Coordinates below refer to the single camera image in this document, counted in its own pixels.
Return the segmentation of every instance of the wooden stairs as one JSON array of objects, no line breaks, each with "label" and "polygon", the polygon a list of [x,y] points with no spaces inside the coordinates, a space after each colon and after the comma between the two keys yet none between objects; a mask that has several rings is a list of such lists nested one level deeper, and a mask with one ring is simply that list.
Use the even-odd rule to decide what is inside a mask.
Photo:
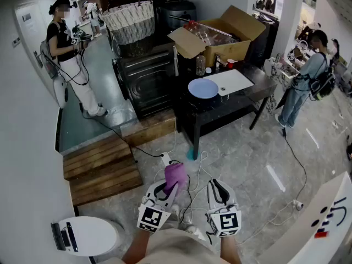
[{"label": "wooden stairs", "polygon": [[64,156],[74,206],[120,194],[143,184],[129,146],[116,135]]}]

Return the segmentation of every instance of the green floor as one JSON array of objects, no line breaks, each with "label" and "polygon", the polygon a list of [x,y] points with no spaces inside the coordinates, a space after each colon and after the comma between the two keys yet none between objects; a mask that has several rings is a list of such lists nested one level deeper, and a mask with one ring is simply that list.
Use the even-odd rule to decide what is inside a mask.
[{"label": "green floor", "polygon": [[[114,57],[105,34],[94,39],[84,53],[85,65],[90,75],[90,85],[98,102],[108,110],[102,122],[109,127],[119,127],[136,120],[129,100],[125,101],[117,83],[111,60]],[[69,100],[62,111],[59,152],[68,150],[109,131],[107,128],[82,117],[79,101],[69,85]]]}]

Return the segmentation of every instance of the white cutting board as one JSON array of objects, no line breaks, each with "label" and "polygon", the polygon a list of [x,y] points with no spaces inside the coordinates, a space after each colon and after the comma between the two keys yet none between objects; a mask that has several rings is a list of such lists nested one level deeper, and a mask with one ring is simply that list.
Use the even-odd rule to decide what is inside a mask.
[{"label": "white cutting board", "polygon": [[220,96],[226,96],[254,85],[253,82],[236,69],[213,74],[204,78],[212,80],[218,85]]}]

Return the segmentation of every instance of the white pillar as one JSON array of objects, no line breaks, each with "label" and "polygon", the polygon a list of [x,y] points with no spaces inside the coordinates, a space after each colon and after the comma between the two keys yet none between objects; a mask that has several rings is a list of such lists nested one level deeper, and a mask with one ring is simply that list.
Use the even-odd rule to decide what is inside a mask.
[{"label": "white pillar", "polygon": [[300,19],[303,0],[284,0],[279,29],[271,56],[287,53],[291,49]]}]

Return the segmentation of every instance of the black t-shirt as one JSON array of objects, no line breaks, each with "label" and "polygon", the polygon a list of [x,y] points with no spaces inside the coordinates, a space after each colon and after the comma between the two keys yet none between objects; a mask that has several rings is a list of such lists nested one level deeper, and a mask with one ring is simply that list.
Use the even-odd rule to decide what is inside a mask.
[{"label": "black t-shirt", "polygon": [[[46,32],[46,41],[49,41],[53,36],[57,36],[58,48],[72,46],[71,31],[68,29],[64,21],[61,21],[58,24],[60,25],[60,30],[57,28],[56,24],[50,24],[48,26],[48,30]],[[64,61],[67,61],[68,59],[72,59],[74,56],[75,56],[74,51],[70,51],[68,53],[58,55],[57,59],[59,62],[64,62]]]}]

